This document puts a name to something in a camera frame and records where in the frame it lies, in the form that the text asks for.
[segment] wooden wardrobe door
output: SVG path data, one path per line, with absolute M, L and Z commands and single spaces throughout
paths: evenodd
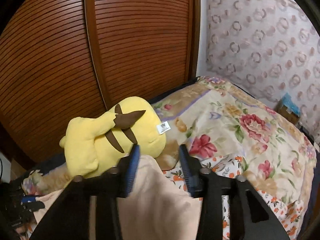
M 2 124 L 35 162 L 62 152 L 76 116 L 105 111 L 87 41 L 84 0 L 26 0 L 0 36 Z
M 192 0 L 94 0 L 112 104 L 150 99 L 188 79 Z

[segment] orange floral sheet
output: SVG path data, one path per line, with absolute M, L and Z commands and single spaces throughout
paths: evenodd
M 201 77 L 153 107 L 171 127 L 163 160 L 174 159 L 178 146 L 185 143 L 191 155 L 218 175 L 244 174 L 290 238 L 297 238 L 316 165 L 315 149 L 299 130 L 231 83 L 214 77 Z M 186 190 L 179 162 L 164 174 Z M 223 206 L 223 237 L 229 239 L 227 196 Z

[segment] wall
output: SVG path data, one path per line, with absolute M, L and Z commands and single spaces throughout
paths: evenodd
M 293 0 L 203 0 L 202 6 L 200 57 L 206 50 L 207 62 L 199 59 L 197 74 L 230 80 L 271 108 L 289 93 L 316 136 L 320 39 L 300 7 Z

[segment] bed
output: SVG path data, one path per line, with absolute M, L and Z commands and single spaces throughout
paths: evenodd
M 244 174 L 291 239 L 296 239 L 308 209 L 316 151 L 308 139 L 282 116 L 230 82 L 200 77 L 178 91 L 151 100 L 171 129 L 156 159 L 164 176 L 187 190 L 177 158 L 178 146 L 220 176 Z M 17 182 L 27 194 L 49 194 L 70 179 L 63 154 L 36 166 Z M 224 205 L 223 239 L 229 239 L 228 198 Z M 27 234 L 34 223 L 25 226 Z

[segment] pikachu plush toy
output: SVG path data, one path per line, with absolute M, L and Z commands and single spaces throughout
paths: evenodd
M 116 166 L 134 143 L 142 155 L 158 157 L 166 143 L 165 133 L 159 134 L 156 127 L 160 124 L 152 106 L 139 97 L 122 100 L 96 119 L 72 119 L 60 140 L 71 177 L 101 175 Z

